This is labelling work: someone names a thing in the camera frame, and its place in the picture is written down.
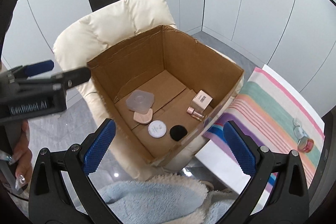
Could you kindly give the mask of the left hand with nails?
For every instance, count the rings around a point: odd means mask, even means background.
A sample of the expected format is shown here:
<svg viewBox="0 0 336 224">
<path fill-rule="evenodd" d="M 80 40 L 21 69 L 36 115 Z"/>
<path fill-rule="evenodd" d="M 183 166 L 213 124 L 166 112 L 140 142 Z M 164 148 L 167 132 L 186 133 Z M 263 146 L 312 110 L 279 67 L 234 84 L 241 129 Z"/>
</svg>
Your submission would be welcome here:
<svg viewBox="0 0 336 224">
<path fill-rule="evenodd" d="M 33 167 L 32 152 L 29 149 L 30 128 L 28 120 L 22 122 L 21 137 L 14 147 L 13 155 L 1 151 L 1 162 L 7 162 L 9 165 L 17 163 L 15 170 L 15 190 L 19 191 L 26 186 L 32 178 Z"/>
</svg>

